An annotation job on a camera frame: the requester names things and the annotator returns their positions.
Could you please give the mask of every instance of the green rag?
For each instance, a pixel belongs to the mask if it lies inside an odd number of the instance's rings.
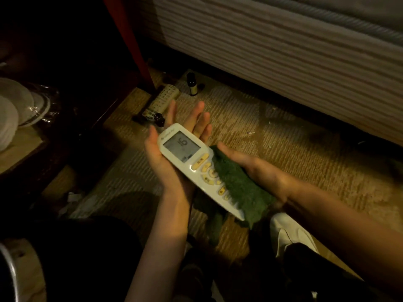
[[[258,186],[238,163],[230,160],[216,145],[210,148],[214,151],[215,170],[225,183],[232,201],[244,212],[245,221],[237,220],[237,222],[241,227],[251,229],[276,198]],[[228,212],[211,198],[201,195],[195,197],[194,207],[207,215],[205,230],[209,236],[209,243],[213,246],[218,245],[221,227],[228,217]]]

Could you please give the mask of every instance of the remote control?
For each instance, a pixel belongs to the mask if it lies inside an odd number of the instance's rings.
[[[155,100],[148,106],[148,108],[143,112],[143,116],[149,121],[154,121],[154,115],[157,113],[164,113],[164,111],[169,106],[169,103],[176,99],[181,92],[179,89],[173,85],[166,85],[160,94],[155,98]]]
[[[178,123],[160,134],[157,143],[161,153],[204,193],[236,218],[245,220],[243,211],[232,202],[224,182],[214,170],[214,152],[210,147]]]

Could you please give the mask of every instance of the person's left hand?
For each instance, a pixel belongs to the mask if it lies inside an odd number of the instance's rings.
[[[211,135],[212,126],[209,124],[210,113],[203,112],[203,109],[204,102],[199,101],[183,123],[183,127],[206,143]],[[164,125],[165,129],[175,123],[176,111],[176,102],[173,100],[168,108]],[[157,145],[157,138],[158,132],[156,128],[151,125],[148,137],[144,142],[145,152],[151,169],[157,175],[165,190],[171,190],[175,193],[184,192],[185,196],[190,201],[195,189],[194,184],[162,155]]]

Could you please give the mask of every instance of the floor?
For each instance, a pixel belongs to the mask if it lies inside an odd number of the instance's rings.
[[[198,83],[205,87],[197,96],[190,96],[185,75],[176,78],[153,67],[149,69],[157,87],[172,83],[182,91],[177,100],[178,122],[184,120],[197,101],[205,101],[213,124],[211,144],[223,141],[236,150],[266,159],[403,233],[403,164],[393,155],[384,154],[383,146],[379,150],[377,139],[360,132],[346,134],[330,117],[262,88],[250,87],[247,82],[229,86],[225,78],[220,82],[196,72]],[[118,217],[137,231],[143,244],[161,193],[144,155],[147,127],[132,120],[148,99],[149,94],[134,89],[105,122],[99,134],[100,144],[113,159],[92,191],[69,212],[72,217]],[[43,192],[43,197],[57,199],[63,191],[76,186],[78,179],[73,167],[67,166]],[[203,213],[192,211],[189,233],[205,245],[204,221]],[[247,277],[259,270],[256,258],[250,257],[254,235],[229,218],[219,245],[215,249],[206,247],[229,271],[217,281],[225,300],[251,298],[252,290],[245,294],[234,286],[237,282],[250,288],[265,287],[261,280]],[[322,256],[351,271],[324,245],[317,240],[316,243]],[[231,289],[225,284],[232,284]],[[253,300],[265,298],[256,292]]]

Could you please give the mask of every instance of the finger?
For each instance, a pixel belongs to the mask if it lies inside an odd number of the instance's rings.
[[[193,132],[195,125],[198,121],[200,114],[204,109],[204,101],[199,101],[196,106],[194,106],[193,110],[190,112],[189,116],[183,123],[183,126],[190,132]]]
[[[213,126],[212,126],[211,124],[208,124],[208,125],[205,127],[203,133],[201,134],[200,140],[201,140],[202,142],[204,142],[204,143],[207,143],[208,138],[211,136],[212,130],[213,130]]]
[[[252,156],[244,154],[243,152],[236,151],[227,147],[223,142],[217,144],[219,150],[221,150],[232,161],[238,163],[240,166],[247,168],[252,162]]]
[[[196,123],[196,126],[193,129],[193,134],[199,138],[202,135],[203,131],[205,130],[205,128],[207,127],[209,122],[210,122],[210,113],[204,112],[201,115],[199,121]]]
[[[144,141],[145,153],[151,167],[154,167],[156,164],[158,164],[158,161],[162,156],[162,153],[157,145],[157,139],[158,132],[155,127],[151,125],[148,130],[148,137]]]
[[[170,102],[168,112],[166,113],[164,128],[168,128],[169,126],[174,124],[176,119],[176,111],[177,111],[177,105],[176,101],[173,99]]]

